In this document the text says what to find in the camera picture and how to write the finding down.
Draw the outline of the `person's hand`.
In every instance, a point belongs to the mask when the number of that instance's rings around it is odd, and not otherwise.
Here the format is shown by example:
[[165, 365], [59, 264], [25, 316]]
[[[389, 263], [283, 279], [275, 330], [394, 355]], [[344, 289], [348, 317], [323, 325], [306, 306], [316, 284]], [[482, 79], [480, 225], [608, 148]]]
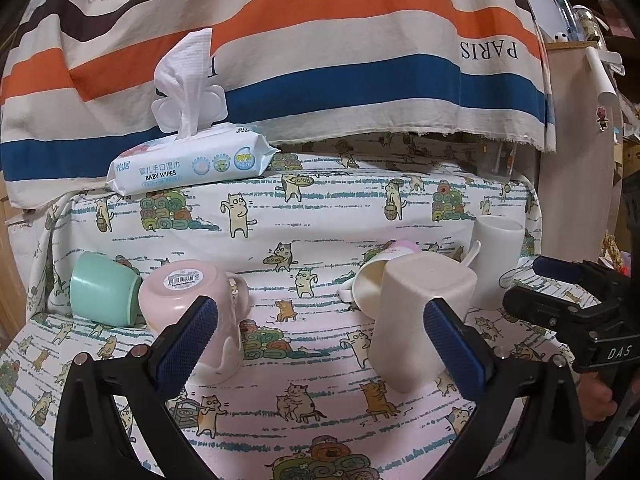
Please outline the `person's hand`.
[[582, 416], [588, 422], [603, 422], [617, 411], [612, 390], [597, 373], [580, 375], [577, 395]]

